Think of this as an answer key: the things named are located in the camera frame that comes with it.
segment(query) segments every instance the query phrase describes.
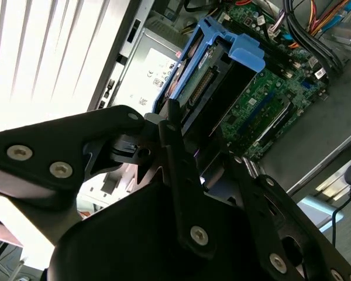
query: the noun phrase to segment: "wire bundle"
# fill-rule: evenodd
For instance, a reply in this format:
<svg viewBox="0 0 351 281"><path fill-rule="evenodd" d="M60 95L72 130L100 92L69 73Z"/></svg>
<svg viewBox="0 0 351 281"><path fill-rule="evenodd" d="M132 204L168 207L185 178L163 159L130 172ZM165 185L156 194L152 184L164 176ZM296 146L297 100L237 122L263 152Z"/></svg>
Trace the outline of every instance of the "wire bundle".
<svg viewBox="0 0 351 281"><path fill-rule="evenodd" d="M278 14L276 22L270 27L269 30L273 33L276 32L281 27L285 18L286 18L286 13L284 10L281 10L281 12Z"/></svg>
<svg viewBox="0 0 351 281"><path fill-rule="evenodd" d="M247 4L250 4L250 3L251 3L251 0L242 0L242 1L236 1L235 5L236 6L243 6L243 5L247 5Z"/></svg>
<svg viewBox="0 0 351 281"><path fill-rule="evenodd" d="M292 0L283 0L284 11L287 14L288 29L292 38L303 48L308 50L320 62L328 76L337 76L342 72L343 65L337 55L322 42L313 37L313 33L321 22L316 21L316 5L312 2L311 16L309 18L309 30L304 30L294 15Z"/></svg>
<svg viewBox="0 0 351 281"><path fill-rule="evenodd" d="M306 30L308 31L309 34L311 34L311 36L315 36L338 13L338 11L340 11L340 9L343 8L349 2L349 0L341 0L333 8L327 11L320 19L316 18L317 7L315 4L315 1L310 0L310 2L311 2L311 14L309 16L309 23ZM290 45L290 48L294 49L298 46L299 45L297 43L293 43Z"/></svg>

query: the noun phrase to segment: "yellow wire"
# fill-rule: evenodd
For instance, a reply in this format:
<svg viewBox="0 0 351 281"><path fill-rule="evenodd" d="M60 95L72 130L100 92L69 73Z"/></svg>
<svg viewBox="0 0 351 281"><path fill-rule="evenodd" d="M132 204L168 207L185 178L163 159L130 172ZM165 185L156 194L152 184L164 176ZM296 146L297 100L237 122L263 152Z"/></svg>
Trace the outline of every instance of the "yellow wire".
<svg viewBox="0 0 351 281"><path fill-rule="evenodd" d="M209 14L207 14L207 16L212 16L217 10L218 10L218 8L214 9L212 12L210 12Z"/></svg>
<svg viewBox="0 0 351 281"><path fill-rule="evenodd" d="M349 0L344 0L337 7L335 7L334 11L331 12L325 19L322 20L322 22L320 22L317 25L317 27L311 32L311 35L315 36L319 32L319 30L322 29L339 12L339 10L343 6L345 6L348 2L349 2ZM299 46L298 43L293 43L293 44L289 45L289 47L292 49L297 48L298 46Z"/></svg>

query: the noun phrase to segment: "white sticker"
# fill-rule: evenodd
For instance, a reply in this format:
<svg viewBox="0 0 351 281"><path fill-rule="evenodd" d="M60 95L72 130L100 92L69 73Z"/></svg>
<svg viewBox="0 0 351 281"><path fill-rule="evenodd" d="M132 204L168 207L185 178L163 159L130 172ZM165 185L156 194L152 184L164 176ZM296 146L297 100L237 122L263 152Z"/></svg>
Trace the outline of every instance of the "white sticker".
<svg viewBox="0 0 351 281"><path fill-rule="evenodd" d="M125 95L118 95L115 104L125 104L142 115L152 112L154 100L169 79L177 62L151 48L146 59L134 71L135 81L124 79L120 91Z"/></svg>
<svg viewBox="0 0 351 281"><path fill-rule="evenodd" d="M256 20L257 20L257 25L263 25L263 24L265 24L265 18L264 18L263 15L258 16L258 17L256 18Z"/></svg>
<svg viewBox="0 0 351 281"><path fill-rule="evenodd" d="M256 101L254 98L251 98L251 99L248 101L248 103L249 103L250 105L255 105L256 102L257 102L257 101Z"/></svg>
<svg viewBox="0 0 351 281"><path fill-rule="evenodd" d="M200 60L200 62L199 62L199 65L198 65L198 68L199 68L199 69L201 69L201 67L203 66L203 64L204 64L205 61L207 60L208 56L209 56L208 52L205 52L204 57L203 57L203 58Z"/></svg>
<svg viewBox="0 0 351 281"><path fill-rule="evenodd" d="M315 76L317 79L321 79L322 76L326 74L326 71L324 68L321 68L319 71L315 72Z"/></svg>
<svg viewBox="0 0 351 281"><path fill-rule="evenodd" d="M314 66L317 64L318 60L315 57L311 57L308 60L308 64L311 68L314 68Z"/></svg>

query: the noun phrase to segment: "silver screw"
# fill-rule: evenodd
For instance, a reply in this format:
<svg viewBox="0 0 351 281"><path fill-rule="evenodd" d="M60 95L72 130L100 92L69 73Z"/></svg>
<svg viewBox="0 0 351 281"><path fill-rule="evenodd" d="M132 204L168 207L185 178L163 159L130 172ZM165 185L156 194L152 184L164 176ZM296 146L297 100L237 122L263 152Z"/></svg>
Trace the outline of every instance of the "silver screw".
<svg viewBox="0 0 351 281"><path fill-rule="evenodd" d="M333 275L333 277L334 277L335 280L337 280L337 281L343 281L343 278L341 277L341 275L340 275L337 271L335 271L334 269L332 269L332 270L331 270L331 273L332 273L332 275Z"/></svg>
<svg viewBox="0 0 351 281"><path fill-rule="evenodd" d="M33 151L24 145L13 145L6 151L6 154L17 161L25 161L33 156Z"/></svg>
<svg viewBox="0 0 351 281"><path fill-rule="evenodd" d="M280 273L285 274L287 272L287 267L283 259L276 253L271 253L269 256L270 263L277 269Z"/></svg>
<svg viewBox="0 0 351 281"><path fill-rule="evenodd" d="M172 131L175 131L175 130L176 130L176 128L175 128L173 125L170 125L170 124L166 125L166 127L168 127L169 129L171 129Z"/></svg>
<svg viewBox="0 0 351 281"><path fill-rule="evenodd" d="M49 167L49 171L58 179L66 179L72 175L73 168L65 162L54 162Z"/></svg>
<svg viewBox="0 0 351 281"><path fill-rule="evenodd" d="M208 244L208 234L205 232L204 229L198 226L191 227L191 238L199 245L205 246Z"/></svg>
<svg viewBox="0 0 351 281"><path fill-rule="evenodd" d="M241 158L239 158L238 156L234 156L234 159L235 159L239 164L242 164L242 160L241 160Z"/></svg>
<svg viewBox="0 0 351 281"><path fill-rule="evenodd" d="M131 119L134 119L134 120L138 120L138 116L136 116L134 113L129 113L128 117L130 117Z"/></svg>
<svg viewBox="0 0 351 281"><path fill-rule="evenodd" d="M274 186L274 183L271 179L267 178L267 183L270 185L270 186Z"/></svg>

